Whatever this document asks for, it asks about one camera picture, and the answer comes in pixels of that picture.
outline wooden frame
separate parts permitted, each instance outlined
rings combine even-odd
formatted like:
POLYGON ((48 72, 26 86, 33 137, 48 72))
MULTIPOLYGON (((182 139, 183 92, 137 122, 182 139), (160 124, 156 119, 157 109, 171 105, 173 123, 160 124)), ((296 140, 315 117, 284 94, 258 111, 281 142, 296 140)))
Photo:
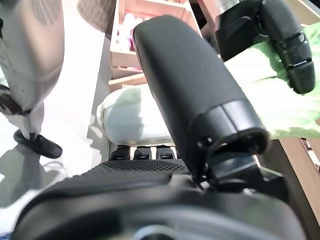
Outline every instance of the wooden frame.
POLYGON ((133 13, 135 17, 156 17, 172 15, 186 22, 200 36, 201 32, 195 15, 188 0, 116 0, 112 36, 110 43, 110 55, 112 73, 117 76, 127 77, 129 74, 139 73, 140 64, 134 51, 123 52, 117 48, 117 35, 119 24, 124 20, 125 13, 133 13), (126 68, 137 68, 126 71, 126 68))

